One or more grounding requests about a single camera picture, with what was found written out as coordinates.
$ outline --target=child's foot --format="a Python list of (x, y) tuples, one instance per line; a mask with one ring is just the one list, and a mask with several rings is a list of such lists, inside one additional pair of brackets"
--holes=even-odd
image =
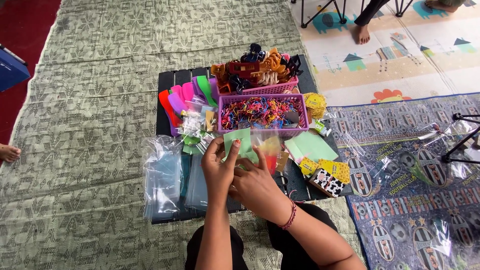
[(436, 10), (444, 10), (448, 12), (455, 12), (458, 7), (452, 7), (449, 5), (445, 5), (443, 3), (440, 3), (437, 0), (426, 0), (425, 5), (431, 9), (436, 9)]
[(370, 34), (368, 33), (368, 25), (357, 25), (357, 44), (365, 44), (370, 41)]
[(21, 150), (16, 147), (0, 144), (0, 160), (14, 162), (20, 157), (20, 153)]

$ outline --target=woven mat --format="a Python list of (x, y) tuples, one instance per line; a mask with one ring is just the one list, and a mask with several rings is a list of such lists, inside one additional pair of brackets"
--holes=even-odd
[[(283, 1), (62, 1), (12, 136), (21, 158), (0, 168), (2, 266), (182, 269), (201, 221), (143, 219), (139, 149), (155, 133), (157, 76), (251, 42), (303, 53)], [(335, 207), (337, 225), (351, 223), (345, 202)], [(232, 218), (255, 243), (251, 269), (278, 264), (256, 219)]]

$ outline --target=yellow sticker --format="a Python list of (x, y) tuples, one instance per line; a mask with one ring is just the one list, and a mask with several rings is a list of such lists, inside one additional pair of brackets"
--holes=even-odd
[(320, 109), (325, 106), (325, 98), (319, 94), (310, 95), (305, 101), (305, 106), (310, 109)]
[(334, 162), (329, 160), (318, 160), (318, 167), (329, 172), (344, 184), (350, 183), (348, 164), (343, 162)]
[(311, 175), (318, 168), (318, 163), (309, 158), (303, 158), (299, 164), (299, 167), (301, 169), (301, 173), (305, 175)]

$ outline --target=cow print box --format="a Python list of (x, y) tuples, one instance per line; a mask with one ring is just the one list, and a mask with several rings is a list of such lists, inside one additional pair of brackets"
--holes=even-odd
[(338, 197), (345, 187), (344, 183), (324, 169), (317, 169), (310, 177), (309, 182), (332, 198)]

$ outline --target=small bottle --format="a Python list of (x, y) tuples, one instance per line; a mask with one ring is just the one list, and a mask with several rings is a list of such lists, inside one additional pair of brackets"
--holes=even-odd
[(332, 132), (332, 129), (326, 128), (320, 120), (315, 119), (315, 131), (324, 137), (328, 137), (330, 132)]

